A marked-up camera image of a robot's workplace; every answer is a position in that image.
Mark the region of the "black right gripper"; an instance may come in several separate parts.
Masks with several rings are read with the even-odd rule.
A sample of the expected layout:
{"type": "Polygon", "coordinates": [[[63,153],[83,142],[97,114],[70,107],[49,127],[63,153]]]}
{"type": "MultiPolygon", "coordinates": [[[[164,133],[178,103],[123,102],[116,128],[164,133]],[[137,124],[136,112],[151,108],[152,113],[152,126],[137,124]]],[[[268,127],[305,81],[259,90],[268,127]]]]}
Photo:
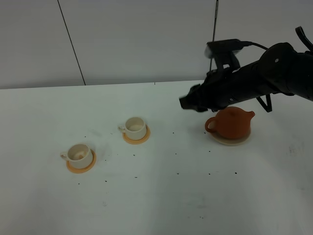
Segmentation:
{"type": "Polygon", "coordinates": [[[215,112],[263,95],[264,79],[258,72],[258,63],[253,62],[236,71],[226,68],[209,72],[202,85],[192,86],[179,102],[184,110],[206,112],[211,109],[215,112]]]}

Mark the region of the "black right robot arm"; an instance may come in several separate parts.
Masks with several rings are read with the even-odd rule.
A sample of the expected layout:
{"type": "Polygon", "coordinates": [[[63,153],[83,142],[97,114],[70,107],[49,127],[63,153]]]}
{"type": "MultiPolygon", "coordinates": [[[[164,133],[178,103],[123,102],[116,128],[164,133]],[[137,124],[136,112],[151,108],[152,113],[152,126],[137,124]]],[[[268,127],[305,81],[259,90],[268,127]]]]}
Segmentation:
{"type": "Polygon", "coordinates": [[[271,94],[313,99],[313,55],[296,52],[289,43],[271,46],[258,61],[243,67],[232,52],[218,56],[216,64],[202,84],[180,97],[183,109],[217,112],[255,98],[271,112],[271,94]]]}

